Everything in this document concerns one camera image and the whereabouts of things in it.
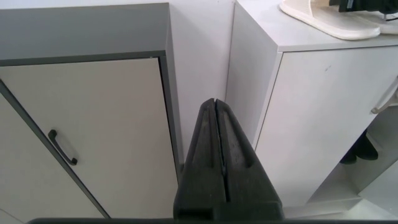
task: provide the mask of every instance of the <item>white shelf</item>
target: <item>white shelf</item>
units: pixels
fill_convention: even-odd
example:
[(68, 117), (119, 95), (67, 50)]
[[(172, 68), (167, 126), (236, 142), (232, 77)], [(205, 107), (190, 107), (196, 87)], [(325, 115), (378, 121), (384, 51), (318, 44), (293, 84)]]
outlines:
[(284, 208), (285, 217), (300, 218), (345, 212), (362, 200), (358, 193), (359, 190), (346, 175), (343, 165), (338, 164), (306, 205)]
[(345, 168), (338, 164), (319, 186), (308, 203), (335, 202), (360, 199), (359, 190), (346, 175)]

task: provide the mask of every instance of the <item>shoe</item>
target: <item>shoe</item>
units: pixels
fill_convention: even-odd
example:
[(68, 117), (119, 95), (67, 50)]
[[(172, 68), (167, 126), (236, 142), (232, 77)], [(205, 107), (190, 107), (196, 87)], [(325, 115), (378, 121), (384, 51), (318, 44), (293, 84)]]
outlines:
[(356, 145), (356, 147), (354, 147), (353, 152), (361, 159), (375, 161), (379, 158), (379, 153), (377, 153), (372, 143), (366, 137), (366, 132), (367, 130), (365, 130), (359, 137), (359, 139), (355, 142), (354, 145)]
[(349, 149), (349, 151), (345, 154), (345, 156), (340, 160), (341, 164), (354, 164), (356, 162), (356, 156), (354, 154), (353, 148)]

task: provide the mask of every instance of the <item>cabinet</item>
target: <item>cabinet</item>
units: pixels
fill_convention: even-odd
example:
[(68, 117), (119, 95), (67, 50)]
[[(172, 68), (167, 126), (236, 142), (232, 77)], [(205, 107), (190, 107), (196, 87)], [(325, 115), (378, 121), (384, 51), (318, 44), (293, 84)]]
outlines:
[(397, 89), (398, 39), (339, 40), (285, 15), (279, 3), (237, 1), (226, 102), (288, 218), (342, 212), (376, 196), (357, 189), (364, 179), (338, 163), (375, 119), (371, 110)]
[(25, 223), (40, 217), (101, 218), (1, 95), (0, 114), (0, 220)]
[(156, 58), (1, 67), (112, 218), (172, 217), (177, 178)]

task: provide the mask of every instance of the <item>gray cabinet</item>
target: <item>gray cabinet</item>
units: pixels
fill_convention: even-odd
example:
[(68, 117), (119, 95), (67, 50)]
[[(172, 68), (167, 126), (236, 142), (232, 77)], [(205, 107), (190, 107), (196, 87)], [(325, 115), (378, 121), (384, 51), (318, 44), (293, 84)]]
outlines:
[(110, 217), (172, 217), (177, 176), (156, 58), (1, 67), (0, 78), (43, 133), (56, 130)]
[(1, 95), (0, 114), (0, 210), (5, 211), (0, 213), (2, 223), (16, 219), (25, 223), (40, 217), (101, 218)]

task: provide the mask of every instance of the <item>beige cabinet door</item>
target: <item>beige cabinet door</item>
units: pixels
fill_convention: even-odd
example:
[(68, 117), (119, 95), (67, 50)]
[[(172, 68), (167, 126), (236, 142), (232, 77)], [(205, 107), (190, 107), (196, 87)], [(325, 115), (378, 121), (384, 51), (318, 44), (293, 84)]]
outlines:
[(103, 218), (2, 95), (0, 114), (0, 220)]
[(177, 176), (156, 58), (0, 68), (112, 218), (172, 217)]
[(397, 88), (398, 47), (284, 53), (256, 154), (286, 207), (305, 205)]

